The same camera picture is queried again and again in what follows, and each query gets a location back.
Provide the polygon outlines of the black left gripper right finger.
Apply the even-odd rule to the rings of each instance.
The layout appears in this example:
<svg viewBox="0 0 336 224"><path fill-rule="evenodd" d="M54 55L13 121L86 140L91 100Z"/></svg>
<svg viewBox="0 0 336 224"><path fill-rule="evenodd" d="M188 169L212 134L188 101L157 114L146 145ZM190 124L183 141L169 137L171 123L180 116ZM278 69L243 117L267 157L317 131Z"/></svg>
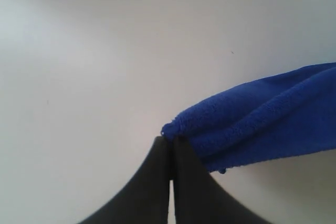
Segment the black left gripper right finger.
<svg viewBox="0 0 336 224"><path fill-rule="evenodd" d="M186 138L173 141L173 152L177 223L260 223L213 179Z"/></svg>

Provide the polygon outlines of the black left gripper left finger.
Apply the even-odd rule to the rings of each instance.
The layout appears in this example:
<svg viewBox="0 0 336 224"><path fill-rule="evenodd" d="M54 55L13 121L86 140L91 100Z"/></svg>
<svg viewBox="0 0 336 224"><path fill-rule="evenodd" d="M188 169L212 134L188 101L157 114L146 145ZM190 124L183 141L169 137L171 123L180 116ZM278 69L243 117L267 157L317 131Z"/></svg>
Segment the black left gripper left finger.
<svg viewBox="0 0 336 224"><path fill-rule="evenodd" d="M167 223L170 172L170 145L163 137L156 137L127 184L82 223Z"/></svg>

